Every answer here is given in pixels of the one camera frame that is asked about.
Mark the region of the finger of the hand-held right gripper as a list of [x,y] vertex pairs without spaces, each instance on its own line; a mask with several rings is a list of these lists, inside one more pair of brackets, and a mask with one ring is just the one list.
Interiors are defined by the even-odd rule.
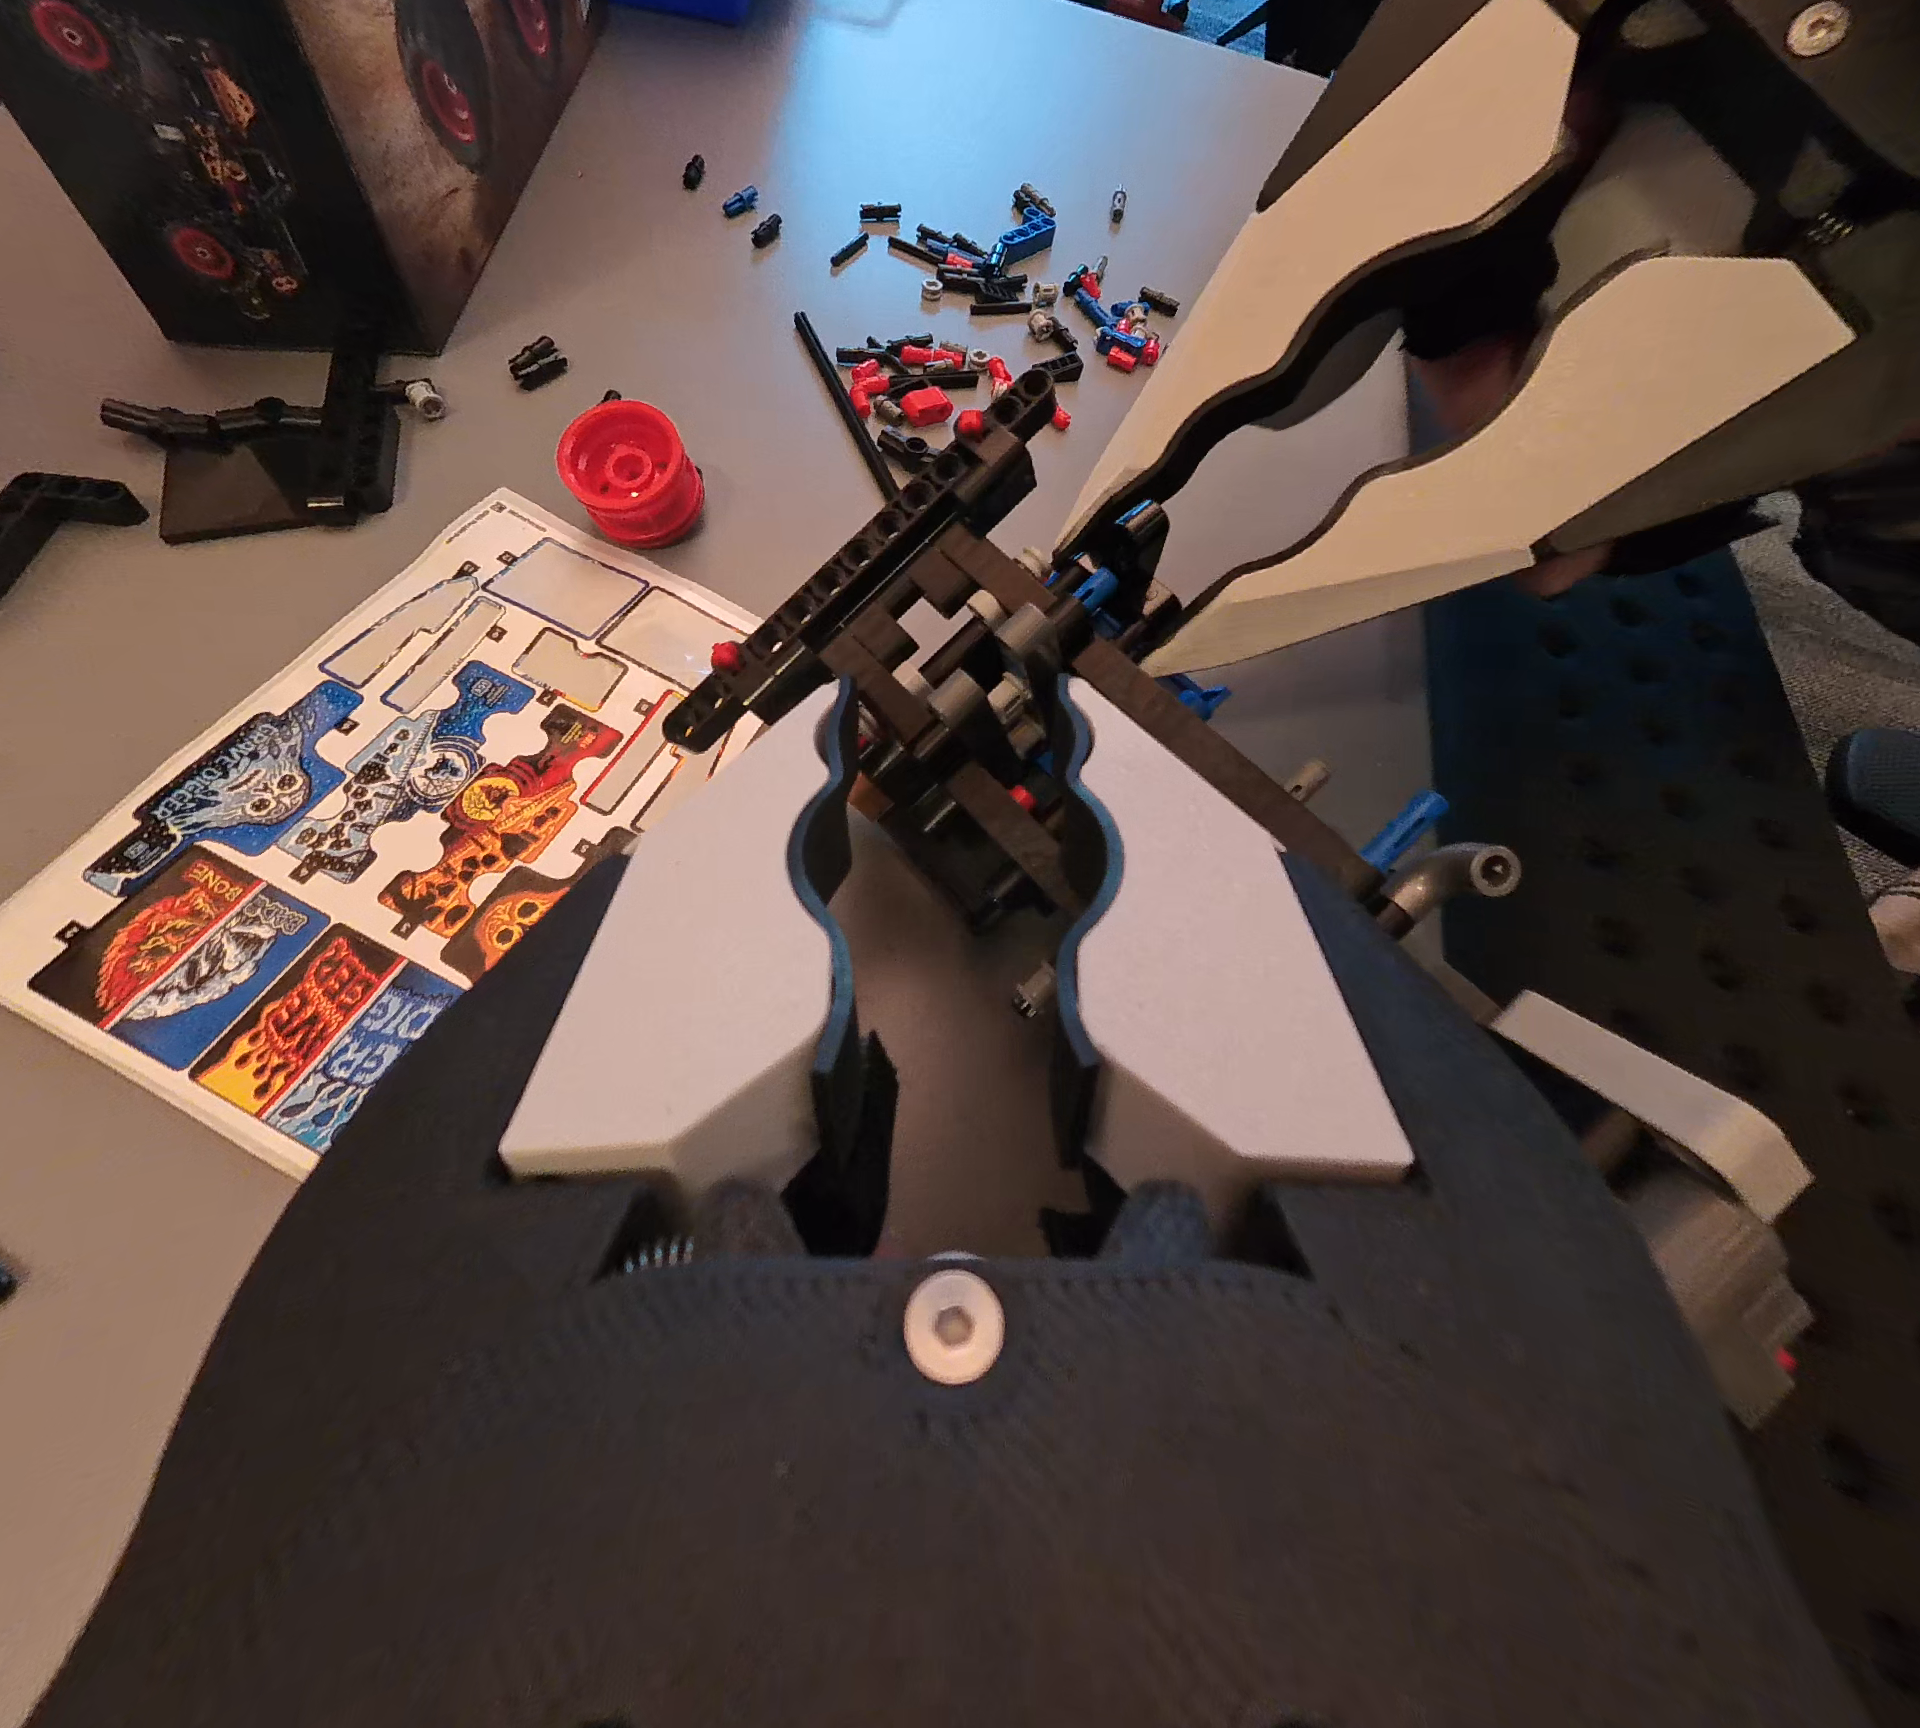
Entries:
[[1360,385],[1413,270],[1543,184],[1571,59],[1575,27],[1551,0],[1486,0],[1262,202],[1091,467],[1052,550],[1145,495],[1179,495],[1235,430],[1292,430]]
[[1851,347],[1787,259],[1628,262],[1551,321],[1469,438],[1360,476],[1310,540],[1222,580],[1156,649],[1218,666],[1517,573],[1551,531]]

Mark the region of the colourful sticker sheet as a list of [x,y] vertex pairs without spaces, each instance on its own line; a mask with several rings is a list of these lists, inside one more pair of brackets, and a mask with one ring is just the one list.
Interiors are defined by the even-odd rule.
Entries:
[[375,1080],[692,803],[755,610],[485,490],[7,897],[7,1006],[307,1181]]

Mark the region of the black perforated mat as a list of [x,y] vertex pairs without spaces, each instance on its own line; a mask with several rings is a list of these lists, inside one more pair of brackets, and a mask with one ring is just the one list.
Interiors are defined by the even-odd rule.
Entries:
[[1812,1327],[1730,1439],[1867,1719],[1917,1724],[1917,1017],[1741,573],[1486,584],[1421,631],[1444,837],[1525,863],[1514,897],[1444,910],[1444,955],[1748,1103],[1812,1173],[1776,1226]]

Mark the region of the black brick panel assembly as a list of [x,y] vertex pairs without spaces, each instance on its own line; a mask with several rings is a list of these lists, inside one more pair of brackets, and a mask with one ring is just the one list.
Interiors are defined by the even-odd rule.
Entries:
[[239,540],[270,531],[349,531],[393,505],[400,424],[449,412],[428,373],[378,377],[354,340],[328,363],[316,405],[264,394],[222,412],[103,401],[103,430],[162,449],[162,540]]

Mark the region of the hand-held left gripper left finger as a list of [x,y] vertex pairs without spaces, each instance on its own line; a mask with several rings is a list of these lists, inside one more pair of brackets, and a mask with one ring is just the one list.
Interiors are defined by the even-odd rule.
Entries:
[[851,782],[853,686],[827,679],[635,837],[501,1128],[509,1173],[768,1188],[808,1252],[877,1252],[900,1070],[827,910]]

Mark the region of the toy truck set box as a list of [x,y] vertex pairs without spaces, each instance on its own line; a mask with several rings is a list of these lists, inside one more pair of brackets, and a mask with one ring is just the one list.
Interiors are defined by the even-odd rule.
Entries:
[[441,353],[602,0],[0,0],[12,122],[162,338]]

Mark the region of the red toy wheel rim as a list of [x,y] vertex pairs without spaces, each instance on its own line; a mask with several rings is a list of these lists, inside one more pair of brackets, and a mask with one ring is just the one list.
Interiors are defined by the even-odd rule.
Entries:
[[633,550],[663,550],[699,531],[706,476],[676,418],[649,401],[575,412],[556,438],[556,476],[590,526]]

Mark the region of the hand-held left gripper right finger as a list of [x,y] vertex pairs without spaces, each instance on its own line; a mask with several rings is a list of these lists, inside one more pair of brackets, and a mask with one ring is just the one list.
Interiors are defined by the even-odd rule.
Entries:
[[1066,1259],[1125,1240],[1128,1199],[1231,1252],[1280,1188],[1409,1188],[1413,1137],[1315,942],[1286,843],[1058,676],[1066,866],[1091,894],[1052,950],[1046,1120],[1088,1210]]

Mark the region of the pile of small brick pieces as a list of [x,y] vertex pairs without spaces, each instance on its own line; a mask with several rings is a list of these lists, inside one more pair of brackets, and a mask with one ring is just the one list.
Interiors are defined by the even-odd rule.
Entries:
[[[1135,284],[1128,295],[1108,286],[1111,252],[1046,277],[1041,262],[1058,243],[1058,202],[1018,184],[1006,220],[989,243],[968,230],[939,230],[906,215],[900,199],[853,202],[851,234],[827,252],[827,277],[843,277],[864,252],[888,252],[914,268],[914,295],[924,317],[965,317],[975,326],[1010,326],[1041,347],[1036,373],[1052,389],[1071,389],[1088,363],[1111,373],[1156,370],[1169,347],[1169,321],[1182,297],[1160,284]],[[975,442],[989,424],[989,405],[1018,394],[1020,370],[1006,347],[965,332],[864,332],[853,340],[827,340],[842,377],[892,476],[930,467],[936,430],[952,430],[956,442]]]

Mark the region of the grey desk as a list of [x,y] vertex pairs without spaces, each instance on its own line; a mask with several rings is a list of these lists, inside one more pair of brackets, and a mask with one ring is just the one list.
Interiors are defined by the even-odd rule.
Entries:
[[[827,340],[918,326],[900,259],[821,259],[853,202],[989,234],[1018,184],[1058,202],[1058,268],[1182,297],[1218,268],[1322,80],[1066,0],[760,0],[747,27],[616,11],[446,356],[449,418],[400,449],[393,507],[354,531],[162,545],[61,531],[7,595],[7,894],[156,764],[297,660],[492,486],[584,526],[556,433],[597,389],[663,405],[706,472],[706,526],[666,566],[766,615],[877,507],[792,308]],[[151,405],[309,401],[316,353],[168,347],[76,202],[7,115],[7,476],[80,472],[156,490],[151,449],[98,424]],[[556,338],[569,373],[509,356]],[[1287,433],[1235,433],[1179,495],[1179,595],[1292,540],[1409,442],[1378,356]],[[1365,837],[1427,782],[1421,631],[1378,620],[1222,666],[1218,735],[1274,775],[1327,761],[1315,813]],[[1036,1252],[1075,1202],[1041,1124],[1046,1030],[1010,992],[1041,922],[975,935],[851,824],[835,897],[859,1024],[900,1061],[884,1252]],[[7,1724],[23,1724],[151,1495],[208,1335],[292,1181],[146,1085],[7,1009]]]

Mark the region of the long black axle rod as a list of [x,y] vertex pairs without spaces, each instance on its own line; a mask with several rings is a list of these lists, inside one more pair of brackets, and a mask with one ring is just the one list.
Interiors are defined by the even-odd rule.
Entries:
[[808,308],[792,308],[792,326],[798,326],[798,340],[815,363],[815,373],[821,377],[827,389],[827,405],[851,438],[851,449],[859,452],[864,476],[877,483],[884,495],[900,495],[900,476],[888,467],[888,452],[877,449],[871,430],[859,424],[853,401],[851,401],[851,385],[842,377],[842,363],[835,353],[821,347],[817,326]]

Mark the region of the person's right hand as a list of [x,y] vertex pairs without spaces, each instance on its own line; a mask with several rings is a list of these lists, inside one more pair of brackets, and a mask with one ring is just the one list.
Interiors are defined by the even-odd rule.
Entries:
[[1434,424],[1444,438],[1476,433],[1493,412],[1505,412],[1514,377],[1525,363],[1517,338],[1469,340],[1444,356],[1409,356],[1409,373],[1415,377]]

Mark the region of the toy brick truck chassis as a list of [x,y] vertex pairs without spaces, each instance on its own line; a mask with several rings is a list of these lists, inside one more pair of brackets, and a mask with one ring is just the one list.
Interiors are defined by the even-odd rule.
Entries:
[[706,753],[745,721],[779,721],[827,679],[853,686],[853,775],[884,796],[900,849],[975,922],[1020,897],[1071,922],[1091,880],[1066,866],[1066,782],[1052,764],[1058,676],[1111,697],[1216,790],[1247,810],[1298,880],[1322,866],[1399,942],[1448,897],[1506,897],[1525,863],[1506,843],[1441,837],[1448,803],[1415,796],[1365,849],[1310,813],[1315,769],[1274,782],[1210,727],[1210,697],[1140,666],[1140,637],[1169,610],[1156,584],[1164,515],[1140,505],[1102,526],[1091,554],[1010,561],[989,531],[1033,490],[1029,438],[1058,418],[1041,373],[989,405],[975,442],[945,442],[900,476],[900,495],[851,536],[666,717]]

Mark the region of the black angled brick beam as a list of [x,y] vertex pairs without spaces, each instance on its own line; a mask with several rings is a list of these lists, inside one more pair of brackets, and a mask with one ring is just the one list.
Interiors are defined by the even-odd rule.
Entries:
[[40,554],[65,526],[146,526],[151,507],[103,476],[23,472],[0,486],[0,595]]

